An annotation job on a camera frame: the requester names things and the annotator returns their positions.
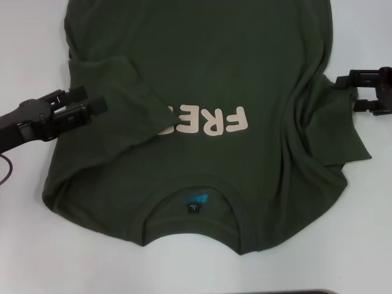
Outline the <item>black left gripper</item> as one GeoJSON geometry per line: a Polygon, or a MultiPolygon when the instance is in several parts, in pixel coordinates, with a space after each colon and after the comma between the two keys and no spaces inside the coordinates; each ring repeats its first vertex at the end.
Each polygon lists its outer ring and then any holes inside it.
{"type": "Polygon", "coordinates": [[[58,134],[85,126],[91,117],[108,111],[104,97],[55,113],[58,108],[88,98],[84,87],[56,90],[45,96],[45,101],[29,99],[14,111],[1,116],[1,152],[4,153],[30,141],[52,141],[58,134]]]}

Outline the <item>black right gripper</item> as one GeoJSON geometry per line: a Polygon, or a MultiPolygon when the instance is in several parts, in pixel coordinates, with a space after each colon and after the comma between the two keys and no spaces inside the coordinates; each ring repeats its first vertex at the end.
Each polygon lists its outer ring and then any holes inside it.
{"type": "Polygon", "coordinates": [[[337,77],[337,89],[375,88],[377,100],[356,100],[353,112],[370,112],[374,115],[391,114],[391,68],[382,67],[379,70],[351,70],[347,76],[337,77]]]}

